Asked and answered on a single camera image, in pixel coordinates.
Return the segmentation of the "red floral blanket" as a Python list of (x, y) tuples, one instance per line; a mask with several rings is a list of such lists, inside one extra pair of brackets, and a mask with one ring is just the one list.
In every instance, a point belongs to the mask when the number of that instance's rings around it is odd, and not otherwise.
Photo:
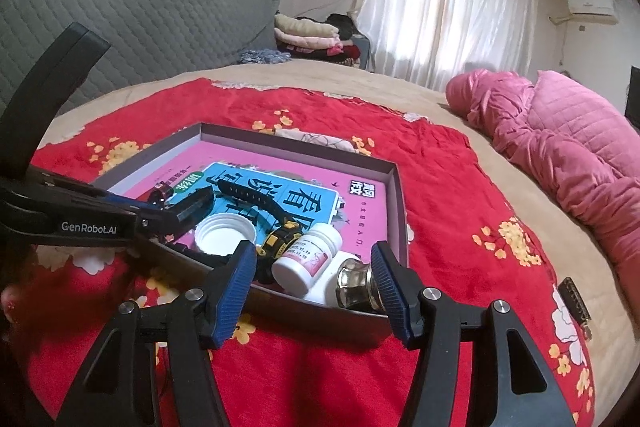
[[(552, 264), (534, 232), (480, 168), (468, 138), (358, 98), (281, 88), (227, 88), (200, 78), (165, 89), (48, 145), (39, 167), (90, 181), (174, 132), (211, 122), (266, 132), (289, 124), (354, 140), (399, 169), (413, 240), (410, 265), (460, 303), (511, 303), (532, 334), (578, 426), (596, 391), (584, 335), (563, 310)], [(41, 247), (23, 285), (4, 299), (2, 346), (36, 402), (58, 413), (81, 361), (122, 300), (168, 303), (178, 281), (119, 249)], [(256, 313), (210, 356), (235, 426), (393, 426), (416, 355), (395, 339), (366, 349)]]

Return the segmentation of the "pink quilted duvet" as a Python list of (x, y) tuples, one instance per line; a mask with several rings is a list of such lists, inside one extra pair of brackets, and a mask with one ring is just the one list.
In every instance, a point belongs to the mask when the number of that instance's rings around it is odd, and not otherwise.
[(452, 113), (590, 233), (639, 330), (639, 135), (600, 95), (552, 70), (473, 72), (445, 88)]

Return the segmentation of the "grey quilted headboard cover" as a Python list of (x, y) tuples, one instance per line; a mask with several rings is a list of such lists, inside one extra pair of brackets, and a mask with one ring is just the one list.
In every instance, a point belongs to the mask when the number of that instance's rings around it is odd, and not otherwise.
[(135, 84), (272, 49), (280, 0), (1, 0), (1, 103), (73, 22), (110, 44), (64, 110)]

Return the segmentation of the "white earbuds case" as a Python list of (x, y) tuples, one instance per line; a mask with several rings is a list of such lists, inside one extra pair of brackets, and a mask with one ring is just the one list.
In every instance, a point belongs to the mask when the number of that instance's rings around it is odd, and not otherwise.
[(338, 303), (335, 294), (337, 288), (337, 273), (340, 271), (342, 264), (348, 259), (358, 260), (358, 257), (345, 253), (345, 251), (339, 251), (326, 266), (326, 269), (320, 274), (316, 283), (306, 292), (303, 300), (306, 301), (306, 303), (313, 303), (314, 305), (337, 308)]

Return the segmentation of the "metal glass ink bottle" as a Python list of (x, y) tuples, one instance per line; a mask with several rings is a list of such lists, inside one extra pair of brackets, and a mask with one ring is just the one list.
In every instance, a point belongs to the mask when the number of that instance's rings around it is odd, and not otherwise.
[(335, 297), (343, 309), (377, 314), (385, 312), (371, 265), (357, 258), (343, 261), (338, 268)]

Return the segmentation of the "folded clothes pile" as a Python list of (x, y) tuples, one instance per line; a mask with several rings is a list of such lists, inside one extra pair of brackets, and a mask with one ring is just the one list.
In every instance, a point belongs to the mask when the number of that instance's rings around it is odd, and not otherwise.
[(313, 60), (367, 69), (369, 38), (352, 18), (332, 13), (324, 22), (278, 13), (274, 17), (278, 50), (301, 60)]

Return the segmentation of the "white curtain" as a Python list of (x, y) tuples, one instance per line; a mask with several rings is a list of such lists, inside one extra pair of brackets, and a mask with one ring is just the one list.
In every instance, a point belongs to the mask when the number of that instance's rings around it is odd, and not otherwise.
[(538, 0), (357, 0), (373, 72), (434, 91), (485, 67), (525, 75)]

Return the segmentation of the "black television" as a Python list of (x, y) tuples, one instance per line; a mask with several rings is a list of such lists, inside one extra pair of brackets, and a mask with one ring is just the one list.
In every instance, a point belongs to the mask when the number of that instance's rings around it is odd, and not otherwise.
[(636, 129), (640, 129), (640, 69), (636, 66), (632, 66), (630, 71), (624, 115)]

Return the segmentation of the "grey cardboard box tray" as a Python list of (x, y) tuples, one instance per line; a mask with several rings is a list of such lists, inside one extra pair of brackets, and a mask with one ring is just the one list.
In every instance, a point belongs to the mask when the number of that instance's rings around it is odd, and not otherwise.
[[(157, 182), (174, 185), (215, 161), (256, 167), (334, 188), (345, 201), (341, 226), (345, 251), (369, 262), (371, 247), (385, 241), (400, 263), (408, 262), (406, 208), (399, 170), (382, 159), (201, 122), (134, 154), (98, 176), (93, 184), (137, 198)], [(376, 346), (390, 335), (390, 324), (382, 314), (305, 303), (260, 285), (250, 290), (245, 310), (254, 317), (268, 317), (361, 346)]]

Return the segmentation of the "white pill bottle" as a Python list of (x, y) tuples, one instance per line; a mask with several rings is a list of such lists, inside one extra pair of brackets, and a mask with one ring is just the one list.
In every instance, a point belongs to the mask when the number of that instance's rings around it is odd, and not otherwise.
[(342, 246), (341, 233), (333, 225), (317, 223), (273, 263), (272, 276), (288, 295), (303, 298)]

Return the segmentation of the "white air conditioner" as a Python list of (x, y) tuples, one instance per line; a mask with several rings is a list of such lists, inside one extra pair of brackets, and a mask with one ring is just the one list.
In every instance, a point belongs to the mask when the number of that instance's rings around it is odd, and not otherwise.
[(570, 20), (615, 25), (618, 23), (615, 0), (567, 0)]

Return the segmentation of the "beige bed sheet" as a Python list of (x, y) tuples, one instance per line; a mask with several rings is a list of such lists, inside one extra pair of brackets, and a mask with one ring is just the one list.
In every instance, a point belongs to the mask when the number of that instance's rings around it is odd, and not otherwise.
[(638, 421), (631, 410), (639, 390), (639, 332), (627, 309), (613, 269), (589, 232), (548, 199), (534, 181), (510, 165), (486, 136), (451, 113), (439, 92), (405, 81), (360, 72), (354, 68), (311, 61), (279, 65), (234, 65), (204, 72), (140, 83), (102, 95), (55, 118), (41, 141), (63, 143), (83, 132), (90, 122), (158, 91), (200, 77), (229, 89), (270, 93), (278, 88), (318, 91), (328, 98), (361, 98), (409, 119), (427, 119), (464, 133), (480, 160), (480, 167), (514, 206), (518, 217), (531, 225), (560, 277), (577, 282), (592, 315), (589, 353), (596, 366), (596, 423), (612, 426), (622, 418)]

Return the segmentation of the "blue patterned cloth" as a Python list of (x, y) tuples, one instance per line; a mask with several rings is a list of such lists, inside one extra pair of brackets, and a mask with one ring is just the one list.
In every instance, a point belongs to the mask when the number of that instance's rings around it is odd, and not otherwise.
[(274, 65), (292, 61), (288, 52), (274, 49), (245, 50), (240, 54), (240, 64)]

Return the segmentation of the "red lighter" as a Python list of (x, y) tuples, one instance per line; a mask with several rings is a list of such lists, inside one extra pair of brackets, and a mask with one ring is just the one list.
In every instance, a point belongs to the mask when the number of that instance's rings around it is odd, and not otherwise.
[(152, 188), (146, 201), (160, 208), (166, 205), (166, 202), (172, 195), (174, 195), (174, 189), (170, 185), (159, 183)]

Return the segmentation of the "white plastic bottle cap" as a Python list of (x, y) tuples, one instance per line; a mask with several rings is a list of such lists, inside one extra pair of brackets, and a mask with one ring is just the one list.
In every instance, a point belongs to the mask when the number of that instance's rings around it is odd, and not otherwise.
[(203, 254), (226, 257), (242, 241), (255, 243), (256, 236), (256, 229), (247, 218), (235, 213), (215, 213), (196, 226), (193, 243)]

